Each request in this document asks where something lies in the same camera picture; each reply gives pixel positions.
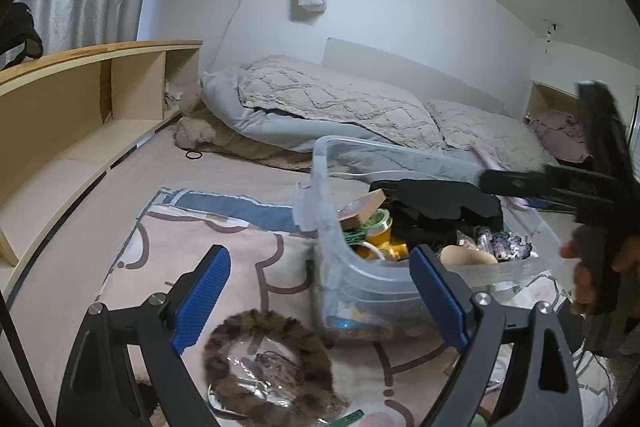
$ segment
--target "textured quilt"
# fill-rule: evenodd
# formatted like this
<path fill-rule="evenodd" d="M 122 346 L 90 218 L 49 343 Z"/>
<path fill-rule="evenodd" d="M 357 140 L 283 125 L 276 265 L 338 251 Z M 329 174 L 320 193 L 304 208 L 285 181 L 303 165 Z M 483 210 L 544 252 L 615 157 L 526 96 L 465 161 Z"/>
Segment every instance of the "textured quilt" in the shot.
<path fill-rule="evenodd" d="M 411 93 L 296 58 L 258 60 L 239 81 L 238 93 L 244 107 L 354 123 L 415 149 L 443 144 L 433 118 Z"/>
<path fill-rule="evenodd" d="M 557 164 L 538 138 L 513 118 L 444 100 L 430 100 L 425 106 L 450 147 L 466 150 L 475 145 L 508 171 Z"/>

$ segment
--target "shelving unit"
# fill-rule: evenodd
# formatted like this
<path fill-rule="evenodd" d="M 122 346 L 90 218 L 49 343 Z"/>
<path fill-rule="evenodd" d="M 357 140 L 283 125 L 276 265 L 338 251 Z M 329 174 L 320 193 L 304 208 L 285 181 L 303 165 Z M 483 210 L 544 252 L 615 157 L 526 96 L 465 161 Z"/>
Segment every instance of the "shelving unit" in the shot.
<path fill-rule="evenodd" d="M 78 197 L 178 114 L 177 107 L 163 110 L 164 85 L 196 82 L 201 44 L 119 42 L 47 55 L 0 72 L 4 295 Z"/>

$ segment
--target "blue gripper pad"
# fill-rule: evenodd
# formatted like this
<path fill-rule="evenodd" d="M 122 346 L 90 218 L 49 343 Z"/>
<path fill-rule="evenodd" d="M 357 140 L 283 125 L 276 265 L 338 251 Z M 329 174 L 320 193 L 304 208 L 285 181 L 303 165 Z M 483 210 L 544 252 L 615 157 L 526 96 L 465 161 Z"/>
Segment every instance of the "blue gripper pad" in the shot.
<path fill-rule="evenodd" d="M 230 273 L 229 251 L 221 247 L 175 314 L 171 343 L 178 355 L 198 341 Z"/>
<path fill-rule="evenodd" d="M 449 288 L 449 283 L 452 281 L 446 281 L 445 278 L 457 277 L 460 282 L 465 283 L 457 274 L 447 272 L 442 264 L 439 267 L 441 268 L 441 273 L 438 273 L 438 270 L 433 266 L 422 248 L 428 247 L 415 247 L 409 256 L 411 278 L 414 280 L 422 301 L 436 323 L 444 344 L 455 347 L 459 353 L 462 353 L 469 343 L 469 336 L 465 326 L 465 314 Z M 436 263 L 440 263 L 433 252 L 430 253 L 433 260 Z M 468 287 L 466 287 L 466 290 L 470 296 L 471 291 Z"/>

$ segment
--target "brown fur ring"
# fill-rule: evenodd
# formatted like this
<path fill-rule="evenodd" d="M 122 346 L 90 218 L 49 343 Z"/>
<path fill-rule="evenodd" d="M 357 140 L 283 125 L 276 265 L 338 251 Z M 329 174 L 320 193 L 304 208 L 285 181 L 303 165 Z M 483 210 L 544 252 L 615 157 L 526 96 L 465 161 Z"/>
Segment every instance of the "brown fur ring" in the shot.
<path fill-rule="evenodd" d="M 236 384 L 230 373 L 223 348 L 239 339 L 263 335 L 298 354 L 303 382 L 290 409 L 264 402 Z M 334 393 L 331 362 L 318 336 L 299 320 L 276 312 L 251 310 L 226 319 L 209 336 L 203 363 L 207 383 L 225 408 L 247 416 L 258 425 L 307 427 L 318 419 L 331 420 L 327 418 L 335 409 L 331 405 L 340 403 Z"/>

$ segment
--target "clear plastic container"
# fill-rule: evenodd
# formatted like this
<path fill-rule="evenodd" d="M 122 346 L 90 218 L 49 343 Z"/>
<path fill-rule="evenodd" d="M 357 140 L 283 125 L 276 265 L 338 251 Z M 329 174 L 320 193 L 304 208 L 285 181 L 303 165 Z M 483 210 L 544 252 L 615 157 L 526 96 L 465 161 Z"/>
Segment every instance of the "clear plastic container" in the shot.
<path fill-rule="evenodd" d="M 342 237 L 330 177 L 377 180 L 430 179 L 478 184 L 481 166 L 396 145 L 339 136 L 316 141 L 311 184 L 298 187 L 293 207 L 301 230 L 318 231 L 314 298 L 318 318 L 334 340 L 385 340 L 424 333 L 428 312 L 409 275 L 408 261 L 370 262 L 357 256 Z M 516 210 L 503 201 L 505 229 L 532 242 L 538 257 L 491 266 L 451 268 L 475 289 L 533 277 L 561 264 L 561 243 L 537 211 Z"/>

